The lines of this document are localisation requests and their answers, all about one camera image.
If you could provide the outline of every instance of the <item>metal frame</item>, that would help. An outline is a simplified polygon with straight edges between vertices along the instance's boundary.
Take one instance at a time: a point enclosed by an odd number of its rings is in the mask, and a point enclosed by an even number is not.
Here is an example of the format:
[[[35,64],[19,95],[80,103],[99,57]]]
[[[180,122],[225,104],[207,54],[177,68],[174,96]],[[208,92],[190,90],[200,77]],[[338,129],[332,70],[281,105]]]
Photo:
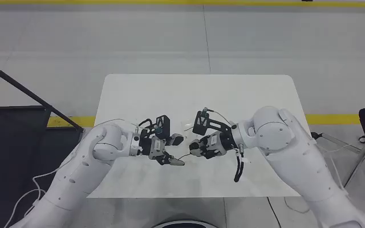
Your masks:
[[[354,165],[354,167],[352,167],[352,170],[351,170],[350,174],[342,182],[343,187],[346,188],[346,186],[350,183],[350,181],[352,180],[352,178],[355,176],[356,172],[360,168],[361,164],[365,160],[365,146],[362,149],[359,149],[355,146],[347,144],[344,141],[336,139],[335,137],[327,135],[326,133],[319,134],[319,137],[323,137],[324,139],[326,139],[328,141],[331,141],[332,143],[334,143],[338,146],[341,146],[344,149],[347,149],[351,152],[354,152],[354,153],[358,154],[358,160],[356,162],[356,165]]]
[[[51,106],[49,103],[47,103],[46,101],[44,101],[42,98],[40,98],[39,96],[37,96],[35,93],[33,93],[32,91],[30,91],[29,89],[27,89],[25,86],[21,85],[21,83],[18,83],[15,79],[13,79],[12,77],[10,77],[9,75],[7,75],[6,73],[4,73],[1,70],[0,70],[0,78],[4,79],[9,84],[11,84],[12,86],[14,86],[15,88],[17,88],[18,90],[22,91],[23,93],[25,93],[26,95],[28,95],[29,97],[31,97],[33,100],[35,100],[39,104],[43,105],[47,111],[53,112],[56,115],[58,115],[59,117],[61,117],[63,120],[65,120],[66,122],[68,122],[69,124],[71,124],[72,126],[74,126],[78,131],[84,132],[84,129],[80,125],[78,125],[77,123],[73,122],[70,118],[68,118],[67,116],[65,116],[59,110],[57,110],[56,108],[54,108],[53,106]]]

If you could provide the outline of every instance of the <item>black metal pole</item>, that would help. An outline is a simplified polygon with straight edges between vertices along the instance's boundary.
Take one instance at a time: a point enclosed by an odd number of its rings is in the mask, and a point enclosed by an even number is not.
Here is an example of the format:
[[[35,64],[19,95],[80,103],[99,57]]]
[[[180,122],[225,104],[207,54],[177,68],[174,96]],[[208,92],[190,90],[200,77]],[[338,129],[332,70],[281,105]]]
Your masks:
[[[55,109],[49,103],[45,102],[42,98],[40,98],[39,96],[37,96],[36,94],[34,94],[32,91],[30,91],[29,89],[27,89],[26,87],[24,87],[23,85],[21,85],[21,83],[18,83],[16,80],[14,80],[12,77],[10,77],[9,75],[7,75],[3,71],[0,71],[0,78],[4,79],[5,81],[7,81],[8,83],[10,83],[15,88],[19,89],[20,91],[22,91],[26,95],[28,95],[31,98],[33,98],[39,104],[43,105],[47,109],[49,109],[52,112],[54,112],[56,115],[58,115],[59,117],[61,117],[65,121],[67,121],[69,124],[71,124],[72,126],[74,126],[78,131],[84,131],[84,129],[81,126],[79,126],[77,123],[73,122],[70,118],[68,118],[67,116],[65,116],[64,114],[62,114],[60,111],[58,111],[57,109]]]

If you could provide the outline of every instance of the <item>small object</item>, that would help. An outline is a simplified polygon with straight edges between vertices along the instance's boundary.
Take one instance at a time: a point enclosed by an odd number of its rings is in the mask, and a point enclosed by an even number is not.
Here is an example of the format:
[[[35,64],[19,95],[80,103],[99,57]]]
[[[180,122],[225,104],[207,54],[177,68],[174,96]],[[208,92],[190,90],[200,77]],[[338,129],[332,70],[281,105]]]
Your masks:
[[[359,138],[359,142],[362,143],[362,144],[365,144],[365,136],[361,136]]]

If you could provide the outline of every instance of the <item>wire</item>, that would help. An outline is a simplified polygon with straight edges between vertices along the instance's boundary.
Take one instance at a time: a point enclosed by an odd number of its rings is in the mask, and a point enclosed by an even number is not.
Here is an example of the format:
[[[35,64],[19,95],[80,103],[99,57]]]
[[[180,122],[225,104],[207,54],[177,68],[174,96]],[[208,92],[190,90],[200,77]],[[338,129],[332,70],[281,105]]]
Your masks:
[[[354,143],[352,143],[352,144],[348,144],[348,145],[345,145],[345,146],[342,146],[342,147],[340,147],[339,149],[337,149],[337,150],[327,150],[326,148],[324,148],[324,147],[322,147],[322,146],[320,146],[320,145],[318,145],[317,144],[317,146],[318,147],[320,147],[320,148],[322,148],[322,149],[324,149],[325,151],[326,151],[326,153],[332,153],[332,152],[336,152],[336,151],[339,151],[339,150],[341,150],[341,149],[343,149],[343,148],[345,148],[345,147],[347,147],[347,146],[353,146],[354,144],[356,144],[357,142],[354,142]]]
[[[33,189],[33,190],[30,190],[29,192],[27,192],[27,193],[25,193],[24,195],[22,195],[21,196],[21,198],[19,198],[18,199],[18,201],[15,203],[15,205],[14,205],[14,208],[13,208],[13,212],[12,212],[12,214],[11,214],[11,216],[10,216],[10,218],[9,218],[9,220],[8,220],[8,222],[5,224],[5,226],[4,226],[4,228],[6,228],[8,225],[9,225],[9,223],[10,223],[10,221],[12,220],[12,218],[13,218],[13,216],[14,216],[14,214],[15,214],[15,210],[17,209],[17,206],[18,206],[18,203],[25,197],[25,196],[27,196],[29,193],[31,193],[31,192],[34,192],[34,191],[38,191],[38,189]]]
[[[188,129],[184,130],[184,132],[186,132],[186,131],[188,131],[188,130],[192,129],[193,127],[194,127],[194,126],[192,126],[192,127],[188,128]]]
[[[115,120],[121,120],[121,121],[125,121],[125,122],[127,122],[128,124],[131,124],[131,125],[133,125],[133,126],[135,126],[135,127],[137,127],[137,128],[141,128],[141,129],[146,129],[146,130],[149,130],[149,129],[147,129],[147,128],[143,128],[143,127],[141,127],[141,126],[138,126],[137,124],[134,124],[134,123],[131,123],[131,122],[129,122],[129,121],[127,121],[127,120],[124,120],[124,119],[111,119],[111,120],[107,120],[107,121],[104,121],[104,122],[102,122],[102,123],[100,123],[100,124],[97,124],[97,125],[95,125],[94,127],[92,127],[91,129],[90,129],[90,131],[89,132],[87,132],[86,134],[85,134],[85,136],[81,139],[81,141],[79,142],[79,144],[77,145],[77,148],[76,148],[76,151],[75,151],[75,153],[74,154],[72,154],[72,157],[65,163],[65,164],[63,164],[63,165],[61,165],[60,167],[58,167],[57,169],[55,169],[55,170],[53,170],[52,172],[49,172],[49,173],[46,173],[46,174],[42,174],[42,175],[39,175],[39,176],[35,176],[35,177],[33,177],[32,178],[32,180],[33,180],[33,182],[34,182],[34,184],[35,184],[35,186],[37,187],[37,189],[33,189],[32,191],[29,191],[29,192],[27,192],[27,193],[25,193],[23,196],[21,196],[21,198],[18,200],[18,202],[16,202],[16,204],[15,204],[15,206],[14,206],[14,209],[13,209],[13,213],[12,213],[12,215],[11,215],[11,217],[10,217],[10,219],[8,220],[8,222],[7,222],[7,224],[4,226],[4,228],[6,228],[6,226],[10,223],[10,221],[11,221],[11,219],[13,218],[13,216],[14,216],[14,213],[15,213],[15,210],[17,209],[17,206],[18,206],[18,203],[19,203],[19,201],[24,197],[24,196],[26,196],[27,194],[29,194],[29,193],[31,193],[31,192],[33,192],[33,191],[35,191],[35,190],[37,190],[38,191],[38,197],[37,197],[37,199],[34,201],[34,202],[39,202],[39,200],[40,200],[40,193],[43,191],[43,192],[45,192],[43,189],[41,189],[40,188],[40,186],[39,186],[39,184],[37,183],[37,181],[35,180],[36,178],[39,178],[39,177],[45,177],[45,176],[48,176],[48,175],[51,175],[51,174],[53,174],[53,173],[55,173],[55,172],[57,172],[58,170],[60,170],[62,167],[64,167],[65,165],[67,165],[68,163],[70,163],[70,161],[72,161],[72,159],[74,159],[75,157],[76,157],[76,155],[77,155],[77,153],[78,153],[78,150],[79,150],[79,148],[80,148],[80,146],[81,146],[81,144],[82,144],[82,142],[83,142],[83,140],[86,138],[86,136],[91,132],[91,130],[93,130],[94,128],[96,128],[97,126],[99,126],[99,125],[102,125],[102,124],[105,124],[105,123],[108,123],[108,122],[111,122],[111,121],[115,121]],[[35,206],[35,203],[33,203],[33,205],[28,209],[28,211],[25,213],[25,216],[34,208],[34,206]]]
[[[38,201],[36,200],[36,201],[34,201],[34,203],[33,203],[33,205],[28,209],[28,211],[26,211],[25,213],[24,213],[24,217],[25,216],[27,216],[28,215],[28,213],[35,207],[35,205],[37,205],[37,203],[38,203]]]
[[[269,205],[270,205],[271,210],[272,210],[272,211],[273,211],[273,213],[274,213],[274,216],[275,216],[275,218],[276,218],[276,221],[278,222],[279,228],[281,228],[281,224],[280,224],[279,219],[278,219],[278,217],[277,217],[277,215],[276,215],[276,213],[275,213],[275,211],[274,211],[274,209],[273,209],[273,206],[271,205],[270,199],[269,199],[268,197],[266,197],[266,198],[267,198],[267,201],[269,202]]]
[[[295,210],[294,208],[292,208],[291,206],[289,206],[287,204],[286,197],[284,197],[284,202],[285,202],[285,205],[286,205],[287,208],[289,208],[290,210],[294,210],[294,211],[296,211],[298,213],[301,213],[301,214],[305,214],[305,213],[307,213],[310,210],[309,208],[307,210],[305,210],[305,211]]]
[[[230,126],[232,126],[232,125],[231,125],[231,123],[230,123],[230,122],[229,122],[229,121],[228,121],[228,120],[227,120],[227,119],[226,119],[226,118],[225,118],[222,114],[220,114],[220,113],[219,113],[219,112],[217,112],[217,111],[211,110],[211,109],[210,109],[210,111],[211,111],[211,112],[215,112],[216,114],[220,115],[220,116],[221,116],[221,117],[222,117],[222,118],[223,118],[223,119],[224,119],[224,120],[225,120],[225,121],[226,121],[226,122],[227,122]]]
[[[147,123],[147,122],[149,122],[149,125],[150,125],[150,126],[152,126],[152,125],[153,125],[153,123],[152,123],[152,120],[151,120],[151,119],[146,119],[146,120],[144,120],[144,121],[140,122],[140,123],[138,124],[138,126],[142,126],[144,123]]]
[[[182,159],[182,158],[183,158],[183,157],[185,157],[185,156],[189,156],[189,155],[191,155],[191,153],[189,153],[189,154],[185,154],[185,155],[181,156],[180,158],[178,158],[178,160]]]

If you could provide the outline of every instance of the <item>white cable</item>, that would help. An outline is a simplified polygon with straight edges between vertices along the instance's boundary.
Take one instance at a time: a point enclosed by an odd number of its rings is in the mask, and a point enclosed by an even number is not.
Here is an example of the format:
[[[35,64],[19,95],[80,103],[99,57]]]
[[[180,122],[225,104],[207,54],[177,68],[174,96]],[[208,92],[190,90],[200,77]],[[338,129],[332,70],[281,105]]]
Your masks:
[[[296,212],[298,212],[298,213],[301,213],[301,214],[305,214],[305,213],[307,213],[310,209],[308,208],[307,210],[305,210],[305,211],[300,211],[300,210],[295,210],[294,208],[292,208],[291,206],[289,206],[288,204],[287,204],[287,202],[286,202],[286,198],[284,197],[284,202],[285,202],[285,205],[286,205],[286,207],[287,208],[289,208],[290,210],[294,210],[294,211],[296,211]]]
[[[230,126],[232,126],[231,123],[222,114],[220,114],[217,111],[213,111],[213,112],[215,112],[216,114],[220,115]]]
[[[55,169],[55,170],[53,170],[52,172],[49,172],[49,173],[46,173],[46,174],[42,174],[42,175],[39,175],[39,176],[35,176],[35,177],[33,177],[32,178],[32,180],[33,180],[33,182],[34,182],[34,184],[36,185],[36,187],[37,187],[37,189],[33,189],[32,191],[29,191],[29,192],[27,192],[27,193],[25,193],[23,196],[21,196],[21,198],[20,199],[18,199],[18,202],[16,202],[16,204],[15,204],[15,206],[14,206],[14,209],[13,209],[13,213],[12,213],[12,215],[11,215],[11,217],[10,217],[10,219],[8,220],[8,222],[6,223],[6,225],[4,226],[4,228],[6,228],[6,226],[10,223],[10,221],[11,221],[11,219],[13,218],[13,216],[14,216],[14,213],[15,213],[15,210],[17,209],[17,206],[18,206],[18,203],[19,203],[19,201],[24,197],[24,196],[26,196],[26,195],[28,195],[29,193],[31,193],[31,192],[33,192],[33,191],[38,191],[38,197],[37,197],[37,199],[34,201],[34,202],[39,202],[39,200],[40,200],[40,193],[43,191],[45,194],[46,194],[46,192],[43,190],[43,189],[41,189],[40,188],[40,186],[39,186],[39,184],[37,183],[37,181],[35,180],[36,178],[39,178],[39,177],[45,177],[45,176],[48,176],[48,175],[50,175],[50,174],[53,174],[53,173],[55,173],[55,172],[57,172],[58,170],[60,170],[62,167],[64,167],[65,165],[67,165],[70,161],[72,161],[72,159],[74,159],[74,157],[76,157],[76,155],[77,155],[77,152],[78,152],[78,150],[79,150],[79,148],[80,148],[80,145],[81,145],[81,143],[83,142],[83,140],[84,140],[84,138],[86,138],[86,136],[91,132],[91,130],[93,130],[94,128],[96,128],[97,126],[99,126],[99,125],[101,125],[101,124],[105,124],[105,123],[107,123],[107,122],[110,122],[110,121],[115,121],[115,120],[121,120],[121,121],[125,121],[125,122],[127,122],[128,124],[131,124],[131,125],[133,125],[133,126],[135,126],[135,127],[137,127],[137,128],[141,128],[141,129],[146,129],[146,130],[149,130],[149,129],[147,129],[147,128],[143,128],[143,127],[141,127],[141,126],[138,126],[137,124],[134,124],[134,123],[131,123],[131,122],[129,122],[129,121],[127,121],[127,120],[123,120],[123,119],[112,119],[112,120],[107,120],[107,121],[104,121],[104,122],[102,122],[102,123],[100,123],[100,124],[97,124],[97,125],[95,125],[94,127],[92,127],[91,129],[90,129],[90,131],[89,132],[87,132],[86,133],[86,135],[81,139],[81,141],[78,143],[78,145],[77,145],[77,149],[76,149],[76,151],[75,151],[75,153],[72,155],[72,157],[69,159],[69,161],[67,161],[65,164],[63,164],[63,165],[61,165],[60,167],[58,167],[57,169]],[[27,210],[27,212],[25,212],[25,214],[24,214],[24,216],[26,216],[33,208],[35,207],[35,204],[33,203],[33,205]]]
[[[35,207],[35,205],[37,205],[38,204],[38,200],[35,200],[34,202],[33,202],[33,204],[32,204],[32,206],[28,209],[28,211],[26,211],[25,213],[24,213],[24,217],[25,216],[27,216],[27,214]]]
[[[12,220],[14,214],[15,214],[15,210],[17,209],[17,206],[18,206],[18,203],[22,200],[22,198],[24,198],[25,196],[27,196],[29,193],[31,192],[34,192],[34,191],[38,191],[38,189],[33,189],[33,190],[30,190],[29,192],[25,193],[24,195],[21,196],[21,198],[18,199],[18,201],[16,202],[16,204],[14,205],[14,208],[13,208],[13,212],[8,220],[8,222],[5,224],[4,228],[7,227],[7,225],[9,225],[10,221]]]

